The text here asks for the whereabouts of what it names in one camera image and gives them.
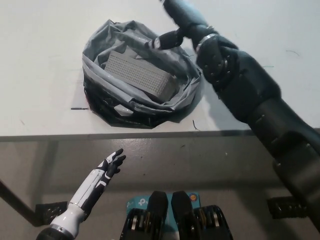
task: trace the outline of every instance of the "white tabletop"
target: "white tabletop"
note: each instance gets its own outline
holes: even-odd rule
[[[190,2],[265,66],[284,100],[319,128],[320,1]],[[0,1],[0,141],[219,136],[248,129],[207,83],[197,106],[180,123],[154,129],[111,127],[90,110],[71,110],[83,80],[85,43],[108,19],[136,20],[157,34],[177,28],[158,0]],[[182,46],[191,48],[188,40]]]

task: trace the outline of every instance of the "trash bag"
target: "trash bag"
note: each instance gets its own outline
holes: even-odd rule
[[[200,83],[200,71],[181,47],[154,50],[145,43],[157,37],[137,21],[108,20],[89,39],[82,53],[84,92],[90,109],[111,126],[154,128],[192,103]],[[111,51],[135,53],[141,59],[175,76],[177,91],[159,103],[142,90],[112,76],[105,66]]]

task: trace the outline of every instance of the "blue box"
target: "blue box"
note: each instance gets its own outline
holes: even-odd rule
[[[200,207],[200,199],[199,199],[199,194],[197,192],[187,192],[188,196],[190,197],[192,207],[199,208]],[[174,213],[172,211],[171,207],[171,199],[172,199],[172,193],[167,193],[166,194],[168,198],[168,212],[166,214],[166,219],[165,219],[165,226],[164,226],[164,232],[165,233],[172,233],[172,232],[177,232],[178,227],[174,218]],[[131,209],[147,209],[148,201],[149,201],[150,195],[142,195],[142,196],[136,196],[130,201],[127,202],[126,204],[126,214],[130,212]]]

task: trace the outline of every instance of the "robotic hand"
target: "robotic hand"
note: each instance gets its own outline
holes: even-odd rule
[[[120,156],[123,151],[115,151],[90,172],[73,195],[67,210],[41,231],[37,240],[74,240],[77,237],[80,223],[87,219],[114,174],[120,172],[118,167],[126,158]]]
[[[278,84],[259,63],[219,35],[193,6],[162,2],[179,29],[146,47],[165,50],[181,45],[184,37],[192,40],[205,79],[274,157],[275,172],[320,231],[320,135],[283,101]]]

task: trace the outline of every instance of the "perforated gray block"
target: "perforated gray block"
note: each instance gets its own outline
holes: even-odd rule
[[[148,94],[157,102],[166,102],[176,91],[176,81],[167,72],[148,62],[112,51],[104,70]]]

